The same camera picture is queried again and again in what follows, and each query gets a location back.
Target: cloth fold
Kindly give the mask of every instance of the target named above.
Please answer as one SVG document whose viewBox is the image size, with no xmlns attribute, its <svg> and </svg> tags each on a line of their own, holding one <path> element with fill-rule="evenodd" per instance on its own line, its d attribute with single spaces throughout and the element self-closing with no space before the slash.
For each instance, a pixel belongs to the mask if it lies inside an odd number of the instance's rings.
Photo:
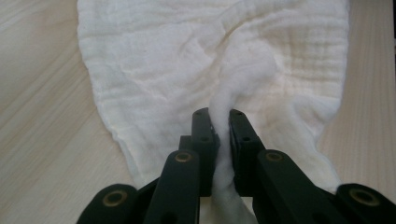
<svg viewBox="0 0 396 224">
<path fill-rule="evenodd" d="M 204 223 L 256 222 L 233 188 L 231 108 L 316 185 L 340 184 L 316 144 L 342 98 L 347 0 L 78 0 L 78 20 L 95 103 L 137 188 L 207 106 L 221 146 Z"/>
</svg>

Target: wood grain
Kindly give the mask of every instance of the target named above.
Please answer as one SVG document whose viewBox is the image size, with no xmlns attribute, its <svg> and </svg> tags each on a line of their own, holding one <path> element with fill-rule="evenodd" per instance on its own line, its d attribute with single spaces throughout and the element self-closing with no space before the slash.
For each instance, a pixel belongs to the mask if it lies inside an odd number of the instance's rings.
<svg viewBox="0 0 396 224">
<path fill-rule="evenodd" d="M 319 148 L 396 202 L 392 1 L 351 3 L 344 101 Z M 76 5 L 2 1 L 0 223 L 75 223 L 100 189 L 133 184 L 93 103 Z"/>
</svg>

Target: fabric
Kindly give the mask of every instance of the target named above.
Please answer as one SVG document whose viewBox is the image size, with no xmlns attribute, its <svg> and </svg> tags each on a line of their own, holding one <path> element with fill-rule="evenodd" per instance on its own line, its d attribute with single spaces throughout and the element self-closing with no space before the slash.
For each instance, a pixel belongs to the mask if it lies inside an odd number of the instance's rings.
<svg viewBox="0 0 396 224">
<path fill-rule="evenodd" d="M 78 0 L 78 19 L 95 103 L 135 187 L 208 106 L 221 146 L 202 223 L 256 222 L 233 187 L 231 108 L 316 185 L 340 184 L 316 144 L 342 98 L 347 0 Z"/>
</svg>

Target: wooden table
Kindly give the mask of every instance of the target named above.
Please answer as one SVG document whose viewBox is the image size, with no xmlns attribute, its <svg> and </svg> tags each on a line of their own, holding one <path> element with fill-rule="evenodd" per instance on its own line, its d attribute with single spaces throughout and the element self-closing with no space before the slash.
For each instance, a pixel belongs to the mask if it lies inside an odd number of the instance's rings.
<svg viewBox="0 0 396 224">
<path fill-rule="evenodd" d="M 0 223 L 75 223 L 100 189 L 133 184 L 78 49 L 76 0 L 0 7 Z M 392 1 L 354 0 L 345 96 L 320 139 L 343 181 L 396 202 Z"/>
</svg>

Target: white towel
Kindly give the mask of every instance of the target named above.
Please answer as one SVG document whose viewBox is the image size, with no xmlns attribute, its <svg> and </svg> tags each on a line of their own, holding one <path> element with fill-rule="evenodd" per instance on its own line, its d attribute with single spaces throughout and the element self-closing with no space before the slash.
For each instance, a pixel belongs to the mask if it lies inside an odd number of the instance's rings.
<svg viewBox="0 0 396 224">
<path fill-rule="evenodd" d="M 221 141 L 215 223 L 256 222 L 233 188 L 231 108 L 316 185 L 340 184 L 316 144 L 342 98 L 347 0 L 78 0 L 78 19 L 96 105 L 135 187 L 160 175 L 207 106 Z"/>
</svg>

